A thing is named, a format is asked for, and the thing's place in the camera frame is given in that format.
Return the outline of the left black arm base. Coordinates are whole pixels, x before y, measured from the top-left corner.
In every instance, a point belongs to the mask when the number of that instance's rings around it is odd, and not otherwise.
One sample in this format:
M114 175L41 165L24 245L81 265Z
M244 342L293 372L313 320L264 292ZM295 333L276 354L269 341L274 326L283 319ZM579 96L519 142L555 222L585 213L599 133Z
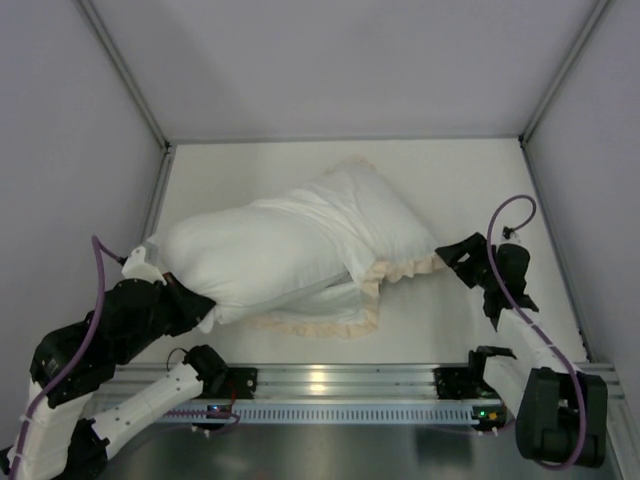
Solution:
M258 369L253 367L227 367L218 369L205 381L202 400L250 400L257 388Z

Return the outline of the white pillow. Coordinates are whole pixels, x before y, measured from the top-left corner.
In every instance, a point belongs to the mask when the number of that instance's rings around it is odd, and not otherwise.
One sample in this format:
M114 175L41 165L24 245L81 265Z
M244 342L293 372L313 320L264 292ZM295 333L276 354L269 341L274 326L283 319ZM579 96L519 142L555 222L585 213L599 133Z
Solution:
M363 317L350 278L352 224L331 205L259 201L196 215L157 236L166 269L213 301L203 331L261 316L353 324Z

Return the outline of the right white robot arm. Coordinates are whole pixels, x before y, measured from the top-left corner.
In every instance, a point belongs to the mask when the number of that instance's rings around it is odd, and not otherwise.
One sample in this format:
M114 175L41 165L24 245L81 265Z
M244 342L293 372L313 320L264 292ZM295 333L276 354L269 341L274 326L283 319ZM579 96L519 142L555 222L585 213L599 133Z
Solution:
M502 346L478 346L462 367L440 367L437 395L446 400L492 399L501 410L477 409L477 430L515 424L525 459L549 467L599 468L606 457L609 392L598 375L564 361L543 338L539 309L526 293L530 254L524 247L488 245L475 233L436 250L462 283L483 292L482 311Z

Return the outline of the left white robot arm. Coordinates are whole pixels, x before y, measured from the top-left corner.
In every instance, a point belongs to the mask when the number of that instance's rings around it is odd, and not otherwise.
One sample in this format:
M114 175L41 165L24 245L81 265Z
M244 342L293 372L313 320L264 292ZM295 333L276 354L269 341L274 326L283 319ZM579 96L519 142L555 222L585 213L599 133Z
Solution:
M154 282L128 279L102 293L84 321L47 334L31 362L29 404L17 440L1 452L2 471L11 479L94 477L161 416L216 391L227 367L213 348L201 345L119 406L83 415L117 367L163 336L196 328L215 304L172 275Z

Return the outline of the white pillowcase with cream ruffle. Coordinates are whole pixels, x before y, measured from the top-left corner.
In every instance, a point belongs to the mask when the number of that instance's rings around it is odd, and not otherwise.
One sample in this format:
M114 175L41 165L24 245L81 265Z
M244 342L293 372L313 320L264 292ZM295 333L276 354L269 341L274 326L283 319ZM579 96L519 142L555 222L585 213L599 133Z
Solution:
M444 268L439 245L387 179L363 159L258 206L310 222L344 264L339 280L318 293L251 318L258 329L308 338L355 339L379 324L380 287Z

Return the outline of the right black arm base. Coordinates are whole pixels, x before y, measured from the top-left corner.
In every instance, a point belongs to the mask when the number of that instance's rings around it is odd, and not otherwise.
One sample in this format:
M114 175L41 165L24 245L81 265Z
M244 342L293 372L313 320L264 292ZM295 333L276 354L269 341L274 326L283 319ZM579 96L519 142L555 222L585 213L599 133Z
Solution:
M433 371L439 400L491 400L500 396L468 367L440 367Z

